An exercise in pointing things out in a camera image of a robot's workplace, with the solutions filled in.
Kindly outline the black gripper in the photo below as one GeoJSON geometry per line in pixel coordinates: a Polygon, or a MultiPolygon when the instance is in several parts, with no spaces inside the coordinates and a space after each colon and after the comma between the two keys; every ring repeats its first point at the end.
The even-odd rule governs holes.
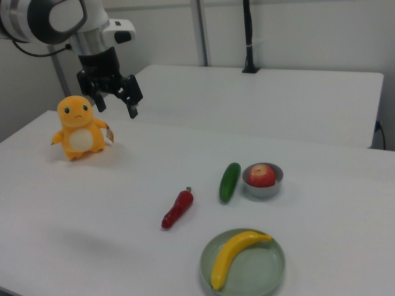
{"type": "Polygon", "coordinates": [[[120,64],[114,47],[95,55],[79,55],[82,70],[77,73],[77,80],[84,96],[89,96],[99,112],[106,109],[102,92],[117,93],[127,107],[129,116],[138,115],[138,104],[143,93],[134,75],[122,77],[120,64]]]}

